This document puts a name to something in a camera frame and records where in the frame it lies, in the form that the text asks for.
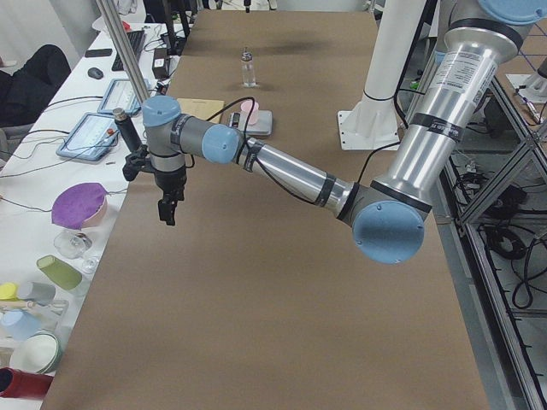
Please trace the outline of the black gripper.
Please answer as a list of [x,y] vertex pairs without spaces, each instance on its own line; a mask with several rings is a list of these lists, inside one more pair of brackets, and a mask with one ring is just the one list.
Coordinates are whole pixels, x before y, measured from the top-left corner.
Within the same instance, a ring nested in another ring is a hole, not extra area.
[[187,174],[185,168],[164,172],[155,170],[156,185],[162,190],[162,199],[158,202],[158,213],[161,221],[168,226],[175,225],[175,211],[178,201],[184,201]]

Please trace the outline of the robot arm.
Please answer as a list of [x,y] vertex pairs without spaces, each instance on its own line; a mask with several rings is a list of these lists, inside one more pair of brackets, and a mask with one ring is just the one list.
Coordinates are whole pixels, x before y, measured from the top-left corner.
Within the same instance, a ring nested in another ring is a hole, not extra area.
[[[251,94],[273,113],[268,143],[345,181],[383,173],[392,152],[366,162],[345,151],[336,114],[353,104],[377,26],[363,12],[240,12],[197,16],[170,92],[231,102]],[[169,226],[150,175],[132,183],[105,260],[152,272],[435,272],[447,267],[433,220],[416,256],[396,265],[364,256],[332,213],[298,201],[259,173],[204,159],[188,173]]]

